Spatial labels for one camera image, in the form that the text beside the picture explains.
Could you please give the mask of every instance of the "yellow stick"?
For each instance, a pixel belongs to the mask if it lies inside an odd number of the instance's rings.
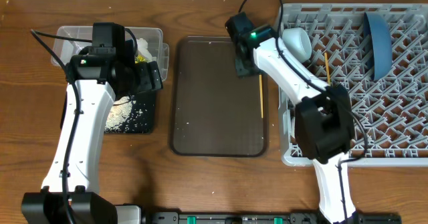
[[[327,84],[329,86],[332,85],[330,81],[330,68],[328,67],[328,58],[327,58],[327,52],[324,53],[324,59],[326,60],[326,71],[327,71]]]
[[[260,87],[260,112],[261,112],[261,118],[263,118],[263,86],[261,83],[261,74],[259,75],[259,87]]]

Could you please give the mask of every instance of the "dish rack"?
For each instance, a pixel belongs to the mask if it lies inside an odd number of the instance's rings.
[[[393,46],[393,66],[387,76],[372,81],[373,69],[365,51],[370,36],[362,34],[364,12],[387,21]],[[312,43],[312,56],[303,63],[326,80],[324,52],[332,84],[342,84],[368,136],[366,158],[350,166],[428,166],[428,5],[410,4],[284,4],[281,29],[301,27]],[[291,137],[293,106],[280,89],[280,142],[282,161],[309,166]],[[356,127],[351,156],[364,150]]]

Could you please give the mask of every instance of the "white cup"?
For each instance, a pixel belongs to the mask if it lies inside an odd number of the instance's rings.
[[[308,34],[300,27],[282,31],[282,40],[288,51],[300,62],[310,59],[312,46]]]

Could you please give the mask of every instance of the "wooden table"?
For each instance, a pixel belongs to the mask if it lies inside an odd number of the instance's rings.
[[[405,2],[428,0],[284,0],[285,2]],[[107,134],[100,159],[101,196],[151,210],[286,213],[315,210],[313,168],[280,160],[278,87],[269,80],[269,148],[259,158],[177,156],[167,144],[176,46],[188,35],[227,35],[224,23],[242,0],[10,0],[0,27],[0,223],[24,223],[24,192],[39,191],[60,136],[66,82],[29,34],[63,25],[113,21],[159,27],[171,48],[168,79],[158,93],[150,135]],[[277,0],[250,0],[255,24],[273,23]],[[50,46],[53,39],[44,39]],[[350,188],[363,212],[399,213],[404,223],[428,222],[428,169],[350,169]]]

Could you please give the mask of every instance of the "brown tray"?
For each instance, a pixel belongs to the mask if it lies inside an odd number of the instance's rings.
[[[268,109],[263,108],[262,118],[259,76],[237,77],[230,39],[186,37],[178,53],[171,149],[193,156],[263,154],[269,142]],[[267,93],[263,87],[263,102]]]

